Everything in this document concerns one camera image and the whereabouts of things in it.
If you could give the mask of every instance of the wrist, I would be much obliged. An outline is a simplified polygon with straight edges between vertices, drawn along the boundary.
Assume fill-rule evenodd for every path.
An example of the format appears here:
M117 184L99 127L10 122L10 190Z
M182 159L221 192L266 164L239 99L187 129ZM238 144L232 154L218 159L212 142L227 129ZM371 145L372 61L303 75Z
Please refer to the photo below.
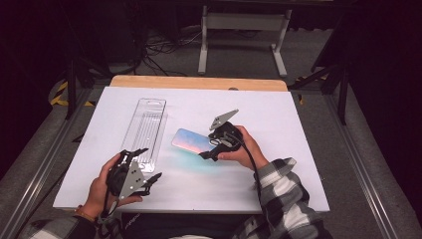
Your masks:
M261 169L262 167L265 167L267 164L269 164L269 162L264 157L259 157L259 158L256 158L255 160L255 165L257 166L258 170Z
M84 217L91 222L95 222L96 218L100 215L101 212L86 204L86 205L79 205L78 208L75 210L75 213L78 216Z

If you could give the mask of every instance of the person's arm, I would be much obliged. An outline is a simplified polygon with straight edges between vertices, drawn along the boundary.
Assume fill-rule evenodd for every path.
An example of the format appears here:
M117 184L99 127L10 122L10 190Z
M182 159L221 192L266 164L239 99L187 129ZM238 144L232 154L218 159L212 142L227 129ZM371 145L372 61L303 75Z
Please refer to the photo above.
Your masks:
M23 231L20 238L95 238L95 220L102 213L106 199L106 177L119 157L118 153L103 166L99 177L94 179L91 184L86 203L78 207L74 216L35 221ZM115 197L109 194L106 208L110 208L114 201ZM141 197L130 196L120 200L118 206L140 201L142 201Z
M268 162L245 128L237 128L258 169L263 215L251 217L233 238L332 238L323 227L322 219L308 207L310 196L299 177L292 172L296 161L288 158ZM254 170L244 148L222 152L218 158L236 160Z

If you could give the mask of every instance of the white metal frame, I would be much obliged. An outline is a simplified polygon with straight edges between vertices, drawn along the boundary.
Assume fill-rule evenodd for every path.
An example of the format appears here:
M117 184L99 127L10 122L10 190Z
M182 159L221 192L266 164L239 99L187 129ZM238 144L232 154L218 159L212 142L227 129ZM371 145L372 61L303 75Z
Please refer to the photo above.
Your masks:
M205 75L206 72L208 29L237 29L278 31L279 39L277 43L271 45L271 48L279 74L281 77L285 77L287 71L280 50L285 39L291 14L292 10L286 11L284 15L208 13L207 6L204 6L202 11L202 46L199 56L198 74Z

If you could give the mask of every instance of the plaid sleeve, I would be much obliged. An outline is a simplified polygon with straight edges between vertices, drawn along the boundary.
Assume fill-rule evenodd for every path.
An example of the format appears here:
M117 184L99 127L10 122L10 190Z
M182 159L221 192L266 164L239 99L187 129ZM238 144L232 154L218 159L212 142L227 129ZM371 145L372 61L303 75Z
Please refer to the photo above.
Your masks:
M55 220L39 220L31 223L23 231L21 238L95 238L96 227L82 217L65 217Z
M262 215L251 217L233 238L332 238L308 207L310 195L292 172L293 158L276 159L258 171Z

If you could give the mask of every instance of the transparent plastic tray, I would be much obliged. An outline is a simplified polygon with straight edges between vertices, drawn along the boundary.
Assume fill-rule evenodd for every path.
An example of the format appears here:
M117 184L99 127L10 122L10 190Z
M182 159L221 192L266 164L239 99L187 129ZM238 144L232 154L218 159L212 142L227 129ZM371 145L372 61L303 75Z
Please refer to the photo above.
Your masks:
M121 149L130 151L148 148L148 151L134 159L143 172L155 169L167 121L165 104L165 100L140 99L121 146Z

